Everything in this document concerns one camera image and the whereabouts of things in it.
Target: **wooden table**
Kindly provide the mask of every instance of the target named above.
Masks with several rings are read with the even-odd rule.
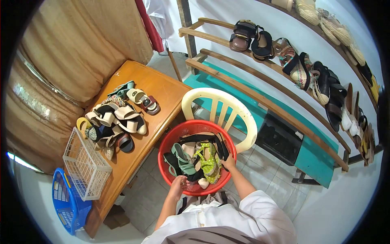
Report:
[[[106,82],[96,96],[93,106],[106,99],[107,94],[112,92],[114,88],[130,80],[135,81],[135,88],[144,90],[148,96],[153,96],[159,103],[161,111],[151,116],[142,111],[139,106],[135,106],[138,111],[142,111],[144,114],[148,131],[145,135],[131,134],[134,140],[134,150],[131,153],[118,151],[117,148],[113,159],[107,160],[112,167],[112,173],[106,181],[99,200],[92,201],[92,209],[84,226],[85,231],[92,238],[96,235],[100,224],[146,154],[181,112],[181,99],[191,89],[178,80],[150,67],[134,61],[126,61]]]

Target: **lime green polka dot shoe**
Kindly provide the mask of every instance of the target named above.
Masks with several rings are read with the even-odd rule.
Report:
[[[210,184],[217,183],[220,177],[221,163],[216,152],[214,144],[201,143],[201,148],[194,154],[200,157],[200,167]]]

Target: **chair backrest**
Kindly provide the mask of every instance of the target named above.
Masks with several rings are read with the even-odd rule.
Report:
[[[229,119],[227,120],[223,128],[225,131],[229,130],[237,115],[240,116],[241,119],[245,122],[248,133],[246,135],[245,140],[236,145],[237,153],[248,150],[253,146],[253,144],[255,144],[257,138],[256,122],[252,114],[246,108],[246,106],[242,104],[237,98],[224,91],[214,88],[196,88],[190,90],[183,96],[183,100],[181,101],[181,108],[183,110],[184,116],[186,117],[186,120],[194,119],[194,115],[192,114],[191,109],[191,103],[197,98],[211,98],[213,100],[210,112],[210,121],[213,123],[216,115],[218,101],[221,101],[223,103],[221,113],[218,119],[218,125],[221,127],[223,120],[226,116],[226,111],[228,107],[231,107],[233,109]]]

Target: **wooden shelf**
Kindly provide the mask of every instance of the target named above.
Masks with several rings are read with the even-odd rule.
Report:
[[[334,42],[332,42],[327,36],[326,34],[324,33],[324,31],[318,26],[318,25],[313,25],[312,23],[310,23],[309,21],[305,20],[303,17],[301,17],[296,11],[294,10],[291,10],[291,11],[288,11],[287,9],[284,9],[282,7],[279,7],[275,4],[272,4],[269,2],[269,0],[256,0],[258,2],[261,2],[263,4],[266,4],[268,6],[271,6],[273,8],[276,8],[282,12],[284,12],[285,14],[288,14],[289,16],[293,17],[294,19],[298,20],[299,22],[301,22],[302,24],[306,25],[308,28],[310,28],[311,30],[313,30],[315,33],[317,33],[319,36],[321,36],[325,41],[327,41],[327,43],[329,43],[329,45],[331,45],[339,54],[340,56],[348,63],[348,65],[352,68],[352,70],[355,72],[356,76],[358,77],[358,79],[360,80],[360,82],[362,83],[362,85],[364,86],[364,89],[366,90],[370,100],[371,100],[371,103],[372,105],[374,106],[374,109],[376,111],[376,107],[377,107],[377,103],[374,99],[374,96],[372,95],[372,92],[370,90],[370,87],[368,86],[367,82],[365,81],[363,75],[359,72],[358,70],[358,67],[356,65],[354,65],[352,63],[352,61],[348,58],[347,54],[345,53],[345,51],[343,50],[343,47],[341,45],[337,46]]]
[[[296,101],[304,109],[309,111],[309,113],[311,113],[316,119],[318,119],[336,137],[336,139],[345,148],[345,150],[348,152],[348,154],[351,153],[351,149],[349,148],[348,144],[344,141],[344,139],[340,136],[339,133],[334,131],[334,129],[330,126],[329,122],[322,115],[320,115],[320,113],[317,112],[317,110],[315,110],[312,106],[310,106],[307,102],[305,102],[302,98],[300,98],[297,94],[292,92],[290,89],[286,88],[285,86],[283,86],[282,84],[278,83],[277,81],[271,79],[270,77],[266,76],[265,74],[255,70],[254,68],[251,68],[251,67],[249,67],[241,62],[238,62],[237,60],[231,59],[231,58],[226,57],[222,54],[219,54],[219,53],[216,53],[216,52],[204,49],[204,48],[200,50],[200,53],[214,57],[214,58],[222,60],[222,61],[225,61],[233,66],[236,66],[236,67],[256,76],[257,78],[267,82],[268,84],[275,87],[276,89],[280,90],[285,95],[287,95],[288,97],[290,97],[291,99]],[[313,96],[313,93],[311,91],[308,91],[308,94]]]
[[[222,74],[215,69],[208,67],[194,59],[188,58],[186,59],[186,64],[188,66],[194,67],[198,70],[201,70],[205,72],[206,74],[209,74],[220,81],[223,81],[227,83],[228,85],[236,88],[237,90],[243,92],[244,94],[248,95],[249,97],[253,98],[254,100],[258,101],[259,103],[263,104],[268,109],[272,110],[274,113],[276,113],[278,116],[286,120],[288,123],[290,123],[292,126],[300,130],[303,134],[305,134],[308,138],[314,141],[319,147],[321,147],[328,155],[330,155],[335,162],[341,166],[345,171],[348,172],[348,165],[339,157],[337,152],[335,152],[331,147],[329,147],[321,138],[319,138],[312,130],[310,130],[307,126],[305,126],[302,122],[297,120],[295,117],[290,115],[288,112],[280,108],[278,105],[273,103],[271,100],[267,99],[266,97],[260,95],[256,91],[252,90],[251,88],[247,87],[246,85],[236,81],[235,79]]]
[[[193,26],[195,26],[195,27],[201,26],[202,24],[200,24],[200,22],[214,24],[214,25],[219,25],[219,26],[226,27],[226,28],[229,28],[229,29],[234,29],[234,25],[226,23],[226,22],[222,22],[222,21],[219,21],[219,20],[208,19],[208,18],[199,18],[198,21],[196,23],[194,23],[192,26],[190,26],[188,28],[180,28],[179,29],[179,36],[183,37],[185,35],[192,35],[192,36],[200,37],[200,38],[203,38],[203,39],[206,39],[206,40],[218,43],[220,45],[229,47],[229,41],[228,40],[225,40],[223,38],[216,37],[216,36],[213,36],[213,35],[210,35],[210,34],[203,33],[203,32],[195,30],[195,28],[193,28]],[[251,67],[249,67],[249,66],[247,66],[247,65],[245,65],[245,64],[243,64],[241,62],[238,62],[238,61],[236,61],[234,59],[231,59],[229,57],[226,57],[224,55],[215,53],[215,52],[207,50],[207,49],[202,49],[201,53],[203,53],[205,55],[210,55],[210,56],[215,57],[217,59],[220,59],[222,61],[228,62],[228,63],[230,63],[230,64],[232,64],[232,65],[234,65],[234,66],[236,66],[238,68],[241,68],[241,69],[249,72],[250,74],[260,78],[261,80],[263,80],[263,81],[267,82],[268,84],[272,85],[273,87],[277,88],[278,90],[280,90],[281,92],[286,94],[288,97],[290,97],[294,101],[296,101],[298,104],[300,104],[303,108],[308,110],[316,119],[318,119],[336,137],[336,139],[345,148],[345,150],[348,152],[348,154],[351,153],[351,149],[349,148],[347,143],[340,136],[340,134],[338,134],[336,131],[334,131],[334,129],[330,126],[329,122],[322,115],[320,115],[317,112],[317,110],[315,110],[313,107],[311,107],[308,103],[306,103],[303,99],[301,99],[298,95],[293,93],[291,90],[287,89],[286,87],[284,87],[280,83],[276,82],[275,80],[269,78],[265,74],[255,70],[255,69],[253,69],[253,68],[251,68]],[[252,57],[252,51],[251,50],[247,50],[247,51],[243,52],[243,54],[245,54],[245,55],[247,55],[249,57]],[[262,62],[262,64],[268,66],[269,68],[271,68],[274,71],[278,72],[279,74],[283,75],[289,81],[295,83],[291,79],[291,77],[289,75],[287,75],[287,74],[285,74],[283,72],[282,67],[280,65],[275,64],[274,62],[272,62],[270,60]],[[312,93],[311,89],[308,89],[306,92],[311,97],[313,97],[313,93]]]

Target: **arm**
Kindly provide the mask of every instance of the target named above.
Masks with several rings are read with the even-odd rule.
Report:
[[[176,215],[177,202],[180,200],[180,196],[183,193],[184,189],[186,189],[189,185],[190,182],[184,175],[179,175],[173,180],[169,193],[165,198],[163,208],[161,209],[161,213],[158,217],[154,230],[160,228],[160,226],[169,216]]]
[[[237,169],[232,154],[229,155],[226,161],[222,160],[221,163],[230,171],[233,183],[241,199],[244,199],[247,195],[256,191],[256,188]]]

